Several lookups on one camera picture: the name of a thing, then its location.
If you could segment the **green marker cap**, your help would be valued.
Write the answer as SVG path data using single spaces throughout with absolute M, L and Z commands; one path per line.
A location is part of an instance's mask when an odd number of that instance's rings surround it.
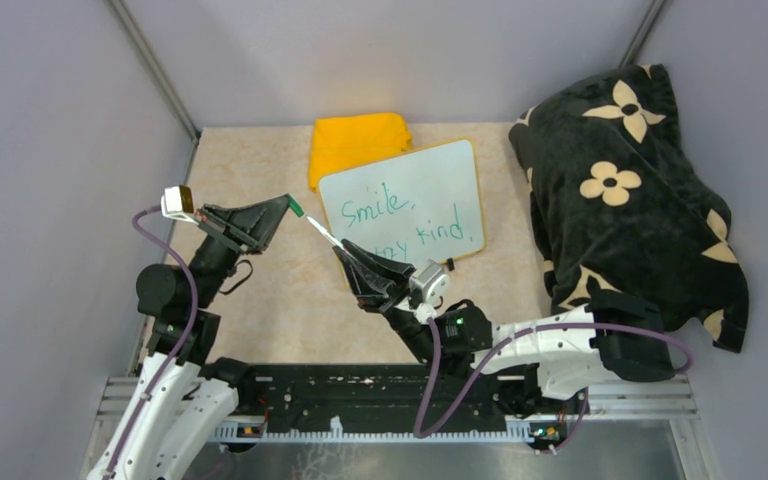
M 304 212 L 303 208 L 301 207 L 301 205 L 292 196 L 288 197 L 288 206 L 289 206 L 290 210 L 298 218 L 302 218 L 302 217 L 305 216 L 305 212 Z

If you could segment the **green whiteboard marker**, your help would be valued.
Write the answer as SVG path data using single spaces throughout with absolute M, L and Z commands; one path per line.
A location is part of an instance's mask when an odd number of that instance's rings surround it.
M 340 240 L 334 237 L 320 222 L 310 215 L 306 216 L 307 221 L 313 226 L 313 228 L 325 238 L 331 245 L 338 249 L 343 249 L 343 244 Z

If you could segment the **yellow-framed whiteboard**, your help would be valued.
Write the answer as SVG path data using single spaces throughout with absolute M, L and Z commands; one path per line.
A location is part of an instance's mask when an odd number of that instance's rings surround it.
M 486 246 L 468 139 L 326 175 L 317 190 L 334 237 L 390 260 L 444 264 Z

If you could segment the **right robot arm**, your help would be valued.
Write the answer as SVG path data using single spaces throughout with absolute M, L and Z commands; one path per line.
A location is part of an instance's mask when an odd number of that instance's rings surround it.
M 474 383 L 481 375 L 535 367 L 523 398 L 536 412 L 609 380 L 652 383 L 675 375 L 660 313 L 640 298 L 602 290 L 566 312 L 495 324 L 469 299 L 436 310 L 451 282 L 440 264 L 418 269 L 347 239 L 333 250 L 358 307 L 384 317 L 411 354 L 436 372 Z

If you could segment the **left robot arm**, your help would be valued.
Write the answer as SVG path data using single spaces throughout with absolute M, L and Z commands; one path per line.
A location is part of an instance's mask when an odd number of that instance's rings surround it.
M 217 295 L 233 293 L 224 283 L 248 256 L 268 248 L 287 212 L 303 213 L 289 194 L 244 207 L 197 208 L 190 189 L 175 186 L 133 217 L 133 228 L 174 262 L 149 265 L 138 276 L 138 310 L 154 320 L 147 355 L 123 416 L 88 478 L 181 479 L 227 415 L 257 406 L 260 388 L 235 373 L 239 362 L 207 364 L 221 320 L 207 309 Z M 205 233 L 190 261 L 142 226 L 152 214 Z

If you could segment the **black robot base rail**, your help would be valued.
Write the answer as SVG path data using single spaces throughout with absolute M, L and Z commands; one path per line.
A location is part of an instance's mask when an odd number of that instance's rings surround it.
M 586 395 L 541 397 L 533 367 L 465 379 L 441 376 L 421 401 L 423 365 L 245 364 L 222 358 L 203 367 L 237 393 L 209 438 L 245 451 L 255 443 L 413 442 L 424 412 L 427 442 L 523 441 L 537 450 L 558 447 L 586 412 Z

